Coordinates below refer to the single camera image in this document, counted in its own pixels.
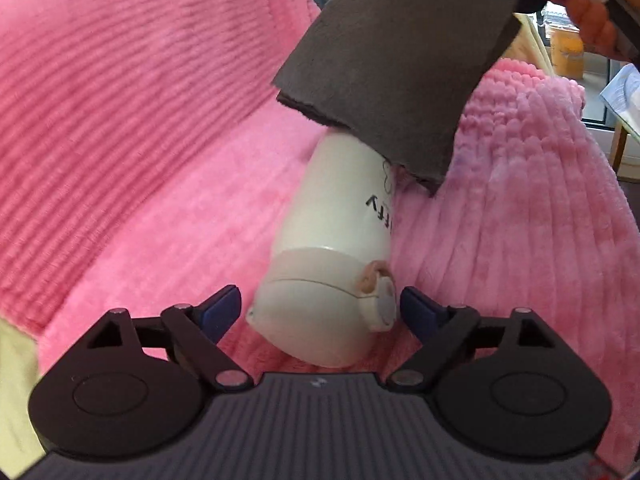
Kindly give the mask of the person's right hand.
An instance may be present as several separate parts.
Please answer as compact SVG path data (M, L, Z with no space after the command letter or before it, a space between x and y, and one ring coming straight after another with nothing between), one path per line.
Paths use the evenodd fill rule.
M564 6L572 23L578 28L582 42L606 58L629 62L617 49L617 32L605 4L599 0L549 0ZM639 0L626 0L639 11Z

